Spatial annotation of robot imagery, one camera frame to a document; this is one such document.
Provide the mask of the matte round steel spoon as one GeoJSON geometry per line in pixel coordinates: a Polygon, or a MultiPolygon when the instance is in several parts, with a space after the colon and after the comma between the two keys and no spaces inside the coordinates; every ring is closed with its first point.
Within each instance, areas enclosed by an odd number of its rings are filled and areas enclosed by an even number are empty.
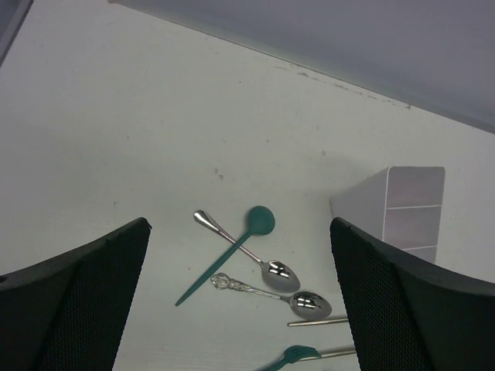
{"type": "Polygon", "coordinates": [[[348,317],[345,315],[341,316],[331,316],[323,320],[317,321],[299,321],[299,322],[289,322],[287,324],[288,327],[306,327],[306,326],[316,326],[316,325],[333,325],[340,323],[347,323],[348,317]]]}

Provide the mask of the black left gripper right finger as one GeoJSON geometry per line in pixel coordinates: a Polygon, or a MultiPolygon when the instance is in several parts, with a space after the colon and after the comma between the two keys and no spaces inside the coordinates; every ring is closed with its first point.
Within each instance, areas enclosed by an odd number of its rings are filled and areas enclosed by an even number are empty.
{"type": "Polygon", "coordinates": [[[362,370],[492,370],[494,285],[399,250],[342,218],[329,225],[362,370]]]}

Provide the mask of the matte slim steel fork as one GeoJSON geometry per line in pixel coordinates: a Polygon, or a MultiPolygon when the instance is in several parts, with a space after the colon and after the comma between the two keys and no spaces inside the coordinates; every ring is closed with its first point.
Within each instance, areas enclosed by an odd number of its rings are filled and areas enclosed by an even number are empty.
{"type": "Polygon", "coordinates": [[[356,353],[356,349],[354,348],[353,345],[348,345],[348,346],[343,346],[343,347],[338,347],[338,348],[320,350],[320,351],[318,351],[318,353],[319,353],[319,355],[317,355],[317,356],[308,356],[308,357],[302,358],[302,359],[300,359],[300,362],[335,358],[335,357],[339,357],[339,356],[354,355],[356,353]]]}

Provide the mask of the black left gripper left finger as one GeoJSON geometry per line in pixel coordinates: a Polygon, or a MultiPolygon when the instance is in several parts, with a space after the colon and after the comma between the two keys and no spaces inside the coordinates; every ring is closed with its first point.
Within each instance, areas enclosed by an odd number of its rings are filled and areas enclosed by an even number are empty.
{"type": "Polygon", "coordinates": [[[3,370],[111,370],[145,260],[140,217],[1,276],[3,370]]]}

